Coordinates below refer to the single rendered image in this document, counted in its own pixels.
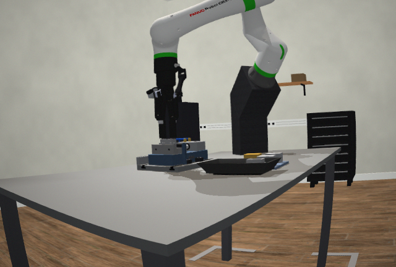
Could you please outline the yellow block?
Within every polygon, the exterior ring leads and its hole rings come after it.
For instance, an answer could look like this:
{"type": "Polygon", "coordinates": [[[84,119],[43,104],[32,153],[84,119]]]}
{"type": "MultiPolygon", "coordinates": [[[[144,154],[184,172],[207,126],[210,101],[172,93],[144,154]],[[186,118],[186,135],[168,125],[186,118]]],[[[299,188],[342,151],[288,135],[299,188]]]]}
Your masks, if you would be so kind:
{"type": "Polygon", "coordinates": [[[262,155],[262,153],[249,153],[249,154],[245,154],[244,158],[256,158],[257,156],[262,155]],[[249,155],[251,154],[251,155],[249,155]]]}

